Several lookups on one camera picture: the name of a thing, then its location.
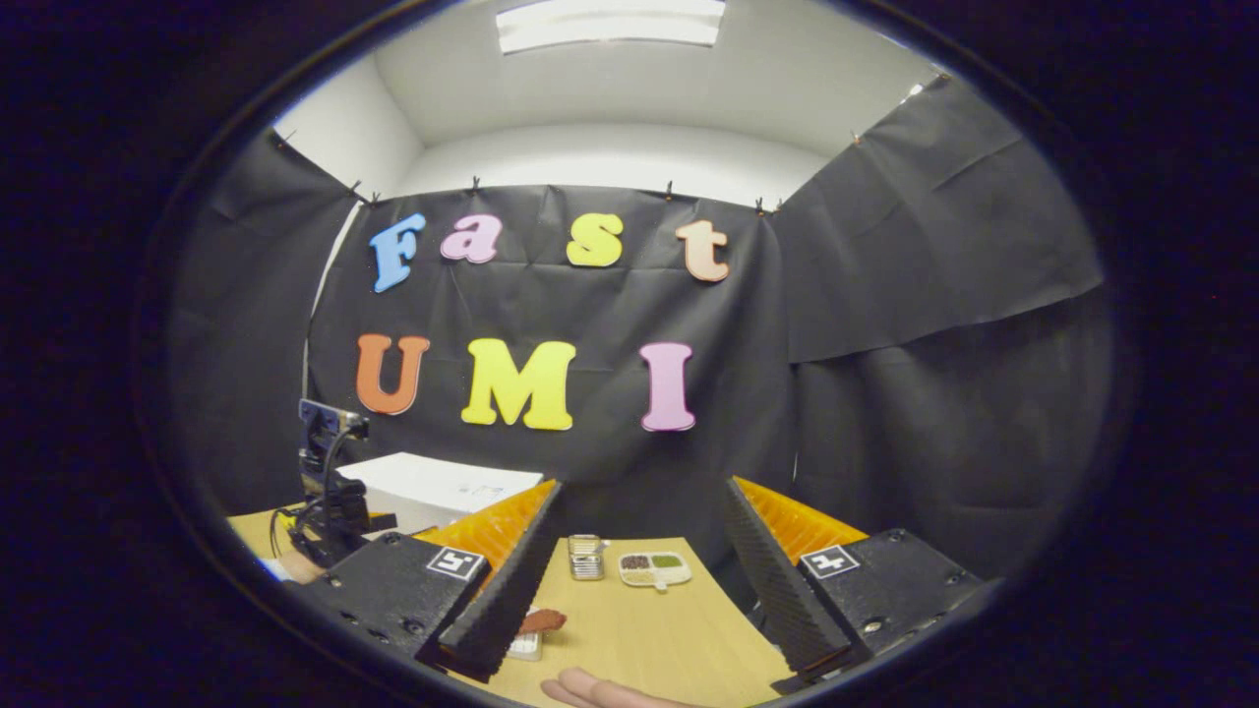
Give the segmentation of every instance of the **human hand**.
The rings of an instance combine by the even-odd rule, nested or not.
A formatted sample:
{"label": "human hand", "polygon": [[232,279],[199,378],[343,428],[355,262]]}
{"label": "human hand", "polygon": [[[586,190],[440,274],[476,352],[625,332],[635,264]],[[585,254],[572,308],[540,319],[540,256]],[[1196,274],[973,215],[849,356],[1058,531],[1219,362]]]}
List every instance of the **human hand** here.
{"label": "human hand", "polygon": [[546,695],[577,708],[699,708],[597,679],[578,668],[564,669],[558,680],[546,679],[541,688]]}

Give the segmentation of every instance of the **foam letter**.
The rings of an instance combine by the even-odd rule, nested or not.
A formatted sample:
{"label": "foam letter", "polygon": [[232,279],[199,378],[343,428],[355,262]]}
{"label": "foam letter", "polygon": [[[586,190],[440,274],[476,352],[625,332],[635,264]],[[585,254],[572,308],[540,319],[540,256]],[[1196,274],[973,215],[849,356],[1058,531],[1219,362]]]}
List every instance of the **foam letter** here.
{"label": "foam letter", "polygon": [[424,215],[412,214],[397,224],[371,237],[376,249],[376,292],[384,292],[410,275],[410,266],[403,260],[415,257],[415,232],[424,228]]}
{"label": "foam letter", "polygon": [[616,263],[621,257],[621,239],[617,236],[624,228],[621,217],[616,214],[582,214],[569,229],[573,241],[568,244],[568,262],[597,268]]}
{"label": "foam letter", "polygon": [[730,275],[730,266],[714,260],[714,246],[725,246],[725,234],[713,231],[713,222],[700,220],[679,228],[677,238],[686,242],[686,270],[699,280],[718,282]]}
{"label": "foam letter", "polygon": [[638,350],[647,360],[651,378],[651,406],[642,417],[645,430],[671,431],[695,426],[695,416],[686,409],[686,379],[682,364],[691,358],[691,348],[672,341],[647,344]]}
{"label": "foam letter", "polygon": [[393,340],[383,334],[365,334],[359,338],[359,374],[355,388],[359,401],[374,413],[397,416],[410,408],[419,389],[419,358],[428,351],[428,340],[423,336],[404,336],[398,340],[402,349],[402,374],[398,377],[398,391],[380,391],[380,368],[385,351]]}
{"label": "foam letter", "polygon": [[520,372],[501,339],[473,339],[468,351],[475,359],[472,394],[463,409],[466,423],[494,425],[496,416],[490,407],[490,394],[499,403],[502,422],[516,423],[525,401],[533,398],[525,413],[525,427],[534,430],[568,430],[573,417],[565,409],[568,363],[577,348],[565,341],[544,341],[534,349],[529,363]]}
{"label": "foam letter", "polygon": [[454,222],[454,228],[460,231],[442,241],[442,256],[452,261],[467,258],[470,263],[485,263],[497,253],[494,242],[502,231],[502,220],[499,217],[472,214]]}

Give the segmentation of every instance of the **black fabric backdrop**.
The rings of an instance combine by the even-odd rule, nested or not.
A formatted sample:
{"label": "black fabric backdrop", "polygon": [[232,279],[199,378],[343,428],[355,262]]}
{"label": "black fabric backdrop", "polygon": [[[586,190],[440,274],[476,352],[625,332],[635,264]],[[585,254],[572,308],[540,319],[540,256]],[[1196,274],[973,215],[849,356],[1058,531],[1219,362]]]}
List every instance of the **black fabric backdrop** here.
{"label": "black fabric backdrop", "polygon": [[[410,275],[374,292],[369,239],[414,213],[427,219]],[[623,253],[606,268],[568,262],[569,227],[585,213],[617,214]],[[494,214],[504,229],[487,263],[443,260],[438,248],[468,214]],[[697,219],[728,234],[719,282],[686,270],[675,231]],[[686,537],[714,576],[747,605],[750,595],[725,540],[720,482],[740,474],[787,491],[791,485],[792,387],[782,309],[782,267],[768,219],[709,200],[603,188],[497,188],[408,197],[364,208],[329,271],[310,336],[310,393],[365,411],[355,393],[358,339],[384,334],[381,389],[397,388],[402,336],[424,336],[415,403],[371,414],[370,440],[349,452],[366,459],[408,451],[476,465],[545,472],[568,482],[568,533],[611,538]],[[495,338],[524,368],[543,341],[577,348],[567,379],[567,431],[522,421],[466,423],[473,358],[468,343]],[[648,432],[647,365],[638,349],[677,341],[685,364],[687,431]]]}
{"label": "black fabric backdrop", "polygon": [[939,78],[774,215],[793,495],[1012,569],[1080,489],[1112,385],[1089,226],[1049,163]]}
{"label": "black fabric backdrop", "polygon": [[354,197],[274,132],[198,213],[174,276],[166,380],[178,469],[228,514],[301,499],[297,399],[320,273]]}

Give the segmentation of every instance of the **white ceiling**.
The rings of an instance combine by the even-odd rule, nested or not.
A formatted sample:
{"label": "white ceiling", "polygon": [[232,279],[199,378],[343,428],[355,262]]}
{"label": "white ceiling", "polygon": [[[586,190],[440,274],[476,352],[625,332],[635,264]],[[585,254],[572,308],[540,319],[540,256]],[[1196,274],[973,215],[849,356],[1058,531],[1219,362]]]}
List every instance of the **white ceiling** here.
{"label": "white ceiling", "polygon": [[426,146],[522,126],[641,122],[831,156],[937,73],[815,0],[729,0],[713,48],[618,42],[504,57],[495,14],[526,1],[466,3],[378,49],[380,77]]}

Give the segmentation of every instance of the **white box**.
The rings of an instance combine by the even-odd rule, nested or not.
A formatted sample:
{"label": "white box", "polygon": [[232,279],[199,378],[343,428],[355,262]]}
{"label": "white box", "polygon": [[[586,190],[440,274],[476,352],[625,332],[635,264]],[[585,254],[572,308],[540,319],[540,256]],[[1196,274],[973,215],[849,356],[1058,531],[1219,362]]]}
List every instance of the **white box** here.
{"label": "white box", "polygon": [[[399,533],[444,527],[514,494],[536,486],[541,472],[477,467],[397,452],[337,467],[366,485],[368,511],[398,515]],[[368,534],[365,538],[374,538]]]}

